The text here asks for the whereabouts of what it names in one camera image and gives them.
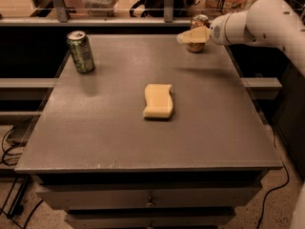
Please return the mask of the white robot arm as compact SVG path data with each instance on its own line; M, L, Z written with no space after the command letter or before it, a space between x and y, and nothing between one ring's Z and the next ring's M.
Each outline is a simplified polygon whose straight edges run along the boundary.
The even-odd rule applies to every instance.
M248 10L216 17L209 28L199 27L177 35L180 44L272 47L281 50L305 76L305 25L284 0L257 0Z

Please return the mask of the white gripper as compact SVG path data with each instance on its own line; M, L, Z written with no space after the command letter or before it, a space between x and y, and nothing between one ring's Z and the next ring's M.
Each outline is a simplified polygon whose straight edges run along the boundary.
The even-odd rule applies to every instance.
M206 43L210 37L216 45L236 45L247 42L246 17L248 12L232 12L216 17L210 29L198 27L177 35L180 44Z

